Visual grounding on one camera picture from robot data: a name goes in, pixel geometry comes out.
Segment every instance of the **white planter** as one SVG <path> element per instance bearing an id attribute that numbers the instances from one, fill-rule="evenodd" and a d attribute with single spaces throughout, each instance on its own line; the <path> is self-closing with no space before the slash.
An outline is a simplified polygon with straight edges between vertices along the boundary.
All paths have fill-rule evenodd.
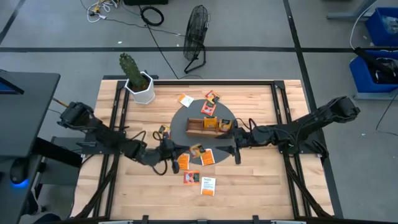
<path id="1" fill-rule="evenodd" d="M 136 103 L 148 105 L 155 99 L 154 80 L 145 72 L 141 72 L 141 75 L 145 75 L 150 80 L 148 88 L 146 90 L 142 90 L 139 92 L 134 92 L 130 90 L 130 88 L 128 87 L 128 79 L 126 80 L 126 84 L 124 84 L 124 87 L 129 90 L 130 93 L 134 96 L 134 101 Z"/>

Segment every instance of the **blue bin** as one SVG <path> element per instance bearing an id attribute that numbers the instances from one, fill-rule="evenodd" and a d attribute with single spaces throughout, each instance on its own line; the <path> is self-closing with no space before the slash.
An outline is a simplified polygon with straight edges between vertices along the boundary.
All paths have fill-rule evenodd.
<path id="1" fill-rule="evenodd" d="M 369 55 L 376 58 L 393 58 L 398 60 L 398 52 L 367 50 Z M 398 84 L 376 84 L 372 80 L 368 66 L 361 57 L 356 57 L 350 65 L 358 93 L 389 93 L 398 88 Z"/>
<path id="2" fill-rule="evenodd" d="M 382 16 L 398 18 L 398 7 L 379 7 L 366 21 L 369 35 L 376 46 L 398 46 L 398 35 L 388 33 L 384 27 Z"/>

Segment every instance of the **gray floor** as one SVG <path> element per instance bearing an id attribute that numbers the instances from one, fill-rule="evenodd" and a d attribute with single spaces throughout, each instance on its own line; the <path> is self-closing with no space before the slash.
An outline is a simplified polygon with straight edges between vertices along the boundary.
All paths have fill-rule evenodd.
<path id="1" fill-rule="evenodd" d="M 0 30 L 19 1 L 4 0 Z M 86 6 L 94 0 L 83 0 Z M 350 11 L 361 1 L 290 0 L 302 47 L 349 47 L 353 22 L 328 21 L 327 12 Z M 280 0 L 170 0 L 159 6 L 165 15 L 162 29 L 183 34 L 192 8 L 203 4 L 211 13 L 206 46 L 293 47 L 289 24 Z M 379 0 L 377 6 L 398 6 L 395 0 Z M 138 12 L 137 7 L 128 9 Z M 123 8 L 111 9 L 110 19 L 143 25 Z M 154 33 L 160 46 L 183 45 L 183 38 Z M 363 23 L 357 26 L 355 46 L 371 46 Z M 90 24 L 79 0 L 26 0 L 1 47 L 155 47 L 148 30 L 110 21 Z M 103 75 L 121 75 L 120 52 L 96 53 L 0 53 L 0 68 L 10 71 L 57 72 L 61 80 L 55 96 L 63 101 L 82 101 L 95 106 Z M 158 52 L 131 52 L 141 69 L 160 78 L 174 78 Z M 183 76 L 187 61 L 181 52 L 165 52 L 177 74 Z M 208 63 L 194 74 L 203 78 L 301 79 L 295 53 L 208 52 Z M 305 53 L 304 59 L 317 105 L 356 92 L 349 70 L 354 54 Z M 398 152 L 394 136 L 375 127 L 388 102 L 357 101 L 362 113 L 356 121 L 332 124 L 324 129 L 340 202 L 345 218 L 398 221 Z M 52 104 L 52 109 L 61 110 Z M 392 105 L 380 129 L 398 133 L 398 106 Z M 79 136 L 56 125 L 49 112 L 40 137 Z M 65 217 L 70 212 L 73 189 L 47 186 L 40 201 Z M 24 217 L 30 223 L 37 217 Z"/>

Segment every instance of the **wooden tabletop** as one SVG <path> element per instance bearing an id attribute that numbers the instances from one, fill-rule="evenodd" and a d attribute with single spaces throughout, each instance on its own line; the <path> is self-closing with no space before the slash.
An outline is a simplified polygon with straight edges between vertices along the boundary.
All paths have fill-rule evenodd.
<path id="1" fill-rule="evenodd" d="M 292 119 L 307 114 L 300 80 L 284 81 Z M 104 124 L 110 122 L 116 84 L 117 80 L 101 82 L 95 115 Z M 132 137 L 146 130 L 148 147 L 158 146 L 159 142 L 152 138 L 152 132 L 158 130 L 161 124 L 170 124 L 175 112 L 182 106 L 177 101 L 178 95 L 184 92 L 196 100 L 204 99 L 210 90 L 221 96 L 220 102 L 236 118 L 242 118 L 245 122 L 252 118 L 258 125 L 277 122 L 271 89 L 264 85 L 156 85 L 156 99 L 149 105 L 135 104 L 130 97 L 126 116 L 126 126 L 130 126 L 126 130 L 127 136 Z M 122 107 L 123 96 L 122 92 L 119 108 Z M 278 97 L 284 114 L 280 93 Z M 307 188 L 323 209 L 333 214 L 320 159 L 314 154 L 302 154 L 300 158 Z M 235 164 L 232 156 L 210 166 L 190 164 L 190 169 L 199 170 L 201 177 L 216 178 L 215 196 L 211 197 L 200 195 L 200 186 L 183 185 L 182 171 L 173 174 L 169 169 L 166 175 L 158 176 L 151 167 L 122 156 L 111 218 L 140 220 L 143 215 L 149 215 L 151 220 L 250 220 L 253 215 L 259 215 L 260 219 L 266 220 L 292 219 L 284 161 L 277 148 L 244 148 L 241 149 L 241 160 L 240 165 Z M 94 156 L 81 168 L 72 216 L 82 210 L 95 192 L 101 163 L 102 156 Z M 160 163 L 156 168 L 163 170 L 164 164 Z M 103 194 L 100 214 L 104 212 L 107 192 Z M 296 192 L 300 214 L 304 215 L 298 188 Z"/>

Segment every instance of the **black circular platform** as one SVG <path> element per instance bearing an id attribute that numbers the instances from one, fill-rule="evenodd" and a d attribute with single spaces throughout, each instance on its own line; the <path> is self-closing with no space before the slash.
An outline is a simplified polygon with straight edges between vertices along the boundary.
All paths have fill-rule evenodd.
<path id="1" fill-rule="evenodd" d="M 215 162 L 221 162 L 229 156 L 229 153 L 216 149 L 216 146 L 233 146 L 232 139 L 216 139 L 211 137 L 196 137 L 187 136 L 185 133 L 188 118 L 201 118 L 203 119 L 206 114 L 201 113 L 201 108 L 206 100 L 195 100 L 187 108 L 182 106 L 174 115 L 171 128 L 172 140 L 179 145 L 193 146 L 200 143 L 205 149 L 212 149 Z M 213 116 L 217 116 L 217 120 L 228 119 L 234 120 L 235 116 L 232 112 L 222 103 L 216 103 L 216 109 Z M 201 165 L 200 157 L 190 158 L 190 162 Z"/>

